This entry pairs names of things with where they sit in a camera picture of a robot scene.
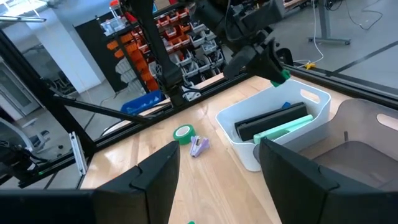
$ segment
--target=shelf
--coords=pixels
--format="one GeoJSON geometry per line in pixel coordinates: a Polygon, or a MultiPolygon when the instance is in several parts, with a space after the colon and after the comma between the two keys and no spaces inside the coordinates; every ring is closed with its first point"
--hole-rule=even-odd
{"type": "MultiPolygon", "coordinates": [[[[162,15],[162,14],[165,14],[165,13],[167,13],[167,12],[173,10],[173,9],[179,8],[179,7],[185,7],[185,6],[184,6],[182,3],[179,3],[179,2],[178,2],[178,3],[176,3],[176,4],[167,6],[167,7],[163,8],[163,9],[161,9],[161,10],[159,10],[159,11],[156,11],[156,12],[153,14],[153,17],[154,17],[154,18],[155,18],[155,17],[158,17],[158,16],[160,16],[160,15],[162,15]]],[[[123,28],[123,29],[121,29],[121,30],[119,30],[119,31],[116,31],[116,32],[114,32],[113,34],[111,34],[111,35],[109,35],[109,36],[105,36],[105,37],[104,37],[104,41],[107,42],[107,41],[109,41],[109,40],[114,40],[114,38],[115,38],[117,35],[124,35],[124,34],[127,34],[128,32],[133,31],[133,30],[134,30],[135,28],[137,28],[137,27],[139,27],[138,22],[133,22],[131,25],[126,26],[125,28],[123,28]]]]}

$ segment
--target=white wall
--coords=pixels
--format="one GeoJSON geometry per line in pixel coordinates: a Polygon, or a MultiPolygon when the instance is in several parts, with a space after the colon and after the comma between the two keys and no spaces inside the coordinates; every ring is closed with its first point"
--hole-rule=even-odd
{"type": "Polygon", "coordinates": [[[27,50],[33,46],[40,44],[38,38],[33,34],[29,26],[24,22],[11,25],[3,31],[8,38],[16,45],[20,51],[27,50]]]}
{"type": "Polygon", "coordinates": [[[109,12],[110,0],[66,0],[55,9],[57,15],[67,18],[73,26],[81,25],[109,12]]]}
{"type": "Polygon", "coordinates": [[[74,41],[54,10],[47,9],[41,12],[40,16],[46,18],[46,22],[27,25],[68,77],[76,91],[81,93],[101,84],[104,75],[99,69],[97,69],[97,74],[91,67],[78,47],[81,44],[74,41]]]}

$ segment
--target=wooden table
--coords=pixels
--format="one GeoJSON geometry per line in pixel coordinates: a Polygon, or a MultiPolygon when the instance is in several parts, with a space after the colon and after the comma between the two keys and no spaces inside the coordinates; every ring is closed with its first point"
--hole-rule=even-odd
{"type": "MultiPolygon", "coordinates": [[[[332,96],[331,118],[340,103],[349,98],[299,81],[325,90],[332,96]]],[[[249,172],[243,167],[215,119],[220,110],[270,85],[263,78],[252,77],[98,152],[81,187],[95,188],[117,177],[173,141],[174,129],[189,123],[198,135],[209,138],[211,146],[196,159],[189,155],[190,145],[181,146],[180,176],[169,223],[184,224],[190,220],[197,224],[280,223],[262,173],[249,172]]]]}

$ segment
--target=green tape roll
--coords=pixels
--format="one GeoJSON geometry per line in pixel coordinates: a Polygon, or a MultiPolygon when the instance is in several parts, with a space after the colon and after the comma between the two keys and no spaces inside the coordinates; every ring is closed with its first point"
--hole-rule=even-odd
{"type": "Polygon", "coordinates": [[[177,140],[180,145],[186,145],[191,142],[191,137],[196,135],[195,130],[191,124],[185,124],[177,128],[173,133],[173,138],[177,140]]]}

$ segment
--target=blue object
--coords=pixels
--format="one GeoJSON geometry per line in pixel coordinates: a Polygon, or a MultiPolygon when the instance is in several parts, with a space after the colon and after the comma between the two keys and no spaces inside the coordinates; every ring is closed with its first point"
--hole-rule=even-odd
{"type": "Polygon", "coordinates": [[[282,106],[282,109],[286,109],[290,107],[290,103],[289,102],[285,102],[282,106]]]}
{"type": "Polygon", "coordinates": [[[160,90],[155,90],[144,96],[138,97],[135,100],[123,104],[120,109],[121,112],[127,114],[139,114],[149,108],[153,107],[155,104],[159,103],[164,99],[163,94],[160,90]]]}

